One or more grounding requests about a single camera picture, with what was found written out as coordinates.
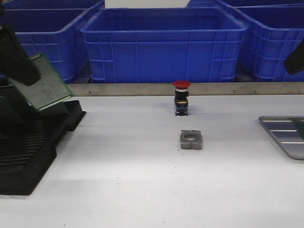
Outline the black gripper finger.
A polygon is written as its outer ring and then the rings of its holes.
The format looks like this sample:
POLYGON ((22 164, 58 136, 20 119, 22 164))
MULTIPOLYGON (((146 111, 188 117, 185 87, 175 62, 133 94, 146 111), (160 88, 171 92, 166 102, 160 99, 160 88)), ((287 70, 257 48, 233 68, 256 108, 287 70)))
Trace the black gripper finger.
POLYGON ((299 46, 284 61, 286 71, 290 75, 300 73, 304 70, 304 45, 299 46))
POLYGON ((38 69, 30 61, 11 24, 0 28, 0 73, 27 86, 40 80, 38 69))

